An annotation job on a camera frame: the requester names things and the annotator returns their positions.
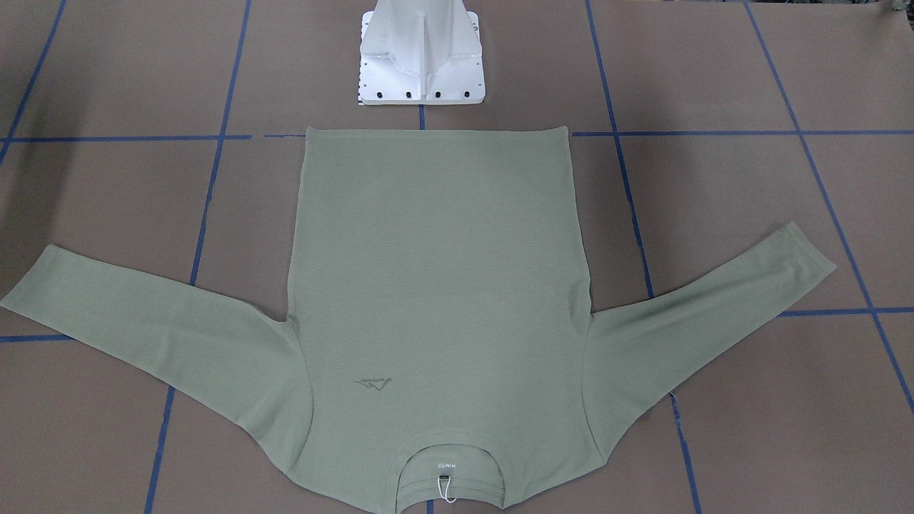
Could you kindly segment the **green long-sleeve shirt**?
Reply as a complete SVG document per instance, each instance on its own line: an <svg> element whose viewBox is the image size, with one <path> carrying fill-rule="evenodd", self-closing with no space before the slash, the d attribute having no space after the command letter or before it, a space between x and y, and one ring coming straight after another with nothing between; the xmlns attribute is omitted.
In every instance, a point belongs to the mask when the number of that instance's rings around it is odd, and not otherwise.
<svg viewBox="0 0 914 514"><path fill-rule="evenodd" d="M2 306L160 378L295 484L508 508L606 465L667 393L835 270L794 224L595 312L566 127L306 134L288 313L49 245Z"/></svg>

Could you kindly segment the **white metal mount base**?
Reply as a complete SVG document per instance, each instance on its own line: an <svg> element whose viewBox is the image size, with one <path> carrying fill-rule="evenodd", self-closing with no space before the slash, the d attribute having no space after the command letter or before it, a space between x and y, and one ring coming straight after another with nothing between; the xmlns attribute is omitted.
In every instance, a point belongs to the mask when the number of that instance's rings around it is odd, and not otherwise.
<svg viewBox="0 0 914 514"><path fill-rule="evenodd" d="M359 104L484 102L480 20L463 1L378 1L360 29Z"/></svg>

